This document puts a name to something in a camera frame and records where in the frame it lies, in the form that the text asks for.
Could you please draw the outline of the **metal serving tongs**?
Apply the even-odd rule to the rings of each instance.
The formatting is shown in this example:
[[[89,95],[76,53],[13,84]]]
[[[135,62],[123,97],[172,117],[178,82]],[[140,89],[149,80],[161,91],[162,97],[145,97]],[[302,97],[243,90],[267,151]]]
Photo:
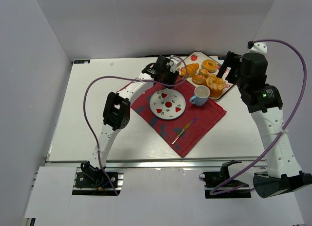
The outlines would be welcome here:
[[[161,94],[164,90],[166,90],[167,89],[167,87],[165,87],[165,86],[161,86],[158,90],[157,90],[157,94]]]

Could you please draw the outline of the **croissant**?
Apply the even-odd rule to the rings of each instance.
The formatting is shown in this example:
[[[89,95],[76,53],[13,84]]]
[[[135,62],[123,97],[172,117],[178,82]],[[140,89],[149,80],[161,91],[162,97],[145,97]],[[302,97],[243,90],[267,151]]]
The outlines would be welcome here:
[[[198,63],[192,63],[192,64],[188,64],[187,68],[182,67],[180,70],[180,76],[181,77],[185,77],[187,75],[187,77],[192,77],[193,75],[196,74],[197,70],[199,69],[199,64]]]

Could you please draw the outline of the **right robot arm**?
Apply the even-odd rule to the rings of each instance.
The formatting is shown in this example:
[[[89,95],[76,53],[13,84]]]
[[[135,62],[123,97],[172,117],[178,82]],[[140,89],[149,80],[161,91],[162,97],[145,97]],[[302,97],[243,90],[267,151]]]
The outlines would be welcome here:
[[[246,173],[262,158],[266,158],[267,170],[253,175],[253,190],[261,198],[268,198],[297,191],[311,185],[312,175],[303,172],[291,148],[287,126],[293,119],[303,98],[307,83],[307,66],[303,56],[291,44],[274,39],[273,42],[289,47],[299,57],[303,67],[303,82],[299,98],[287,120],[283,119],[283,102],[278,89],[266,83],[267,45],[269,40],[249,41],[248,51],[239,55],[229,51],[217,74],[221,78],[227,68],[230,69],[226,80],[237,85],[241,99],[247,106],[254,120],[264,152],[251,164],[234,175],[229,175],[223,182],[210,191],[211,196],[224,194],[219,188]]]

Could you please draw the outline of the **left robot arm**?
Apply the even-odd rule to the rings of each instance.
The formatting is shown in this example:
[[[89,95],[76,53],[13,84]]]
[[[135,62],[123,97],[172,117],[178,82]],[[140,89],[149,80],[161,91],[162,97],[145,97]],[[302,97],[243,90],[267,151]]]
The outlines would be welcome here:
[[[107,157],[118,133],[130,121],[131,104],[155,84],[166,88],[178,85],[178,67],[184,61],[181,57],[158,56],[156,62],[148,64],[135,79],[128,78],[129,84],[118,92],[110,92],[107,96],[103,111],[102,131],[97,136],[87,118],[86,101],[90,88],[102,77],[93,80],[86,88],[83,97],[83,115],[85,121],[95,138],[96,146],[89,161],[81,163],[80,168],[86,180],[93,187],[99,187],[112,180],[105,172]]]

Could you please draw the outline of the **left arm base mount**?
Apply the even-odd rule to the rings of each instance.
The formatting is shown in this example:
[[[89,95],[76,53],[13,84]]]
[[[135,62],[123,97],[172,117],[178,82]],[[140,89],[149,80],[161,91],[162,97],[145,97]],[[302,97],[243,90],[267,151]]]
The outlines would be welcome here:
[[[90,162],[80,164],[76,172],[72,195],[117,196],[121,192],[123,173],[107,172],[93,167]]]

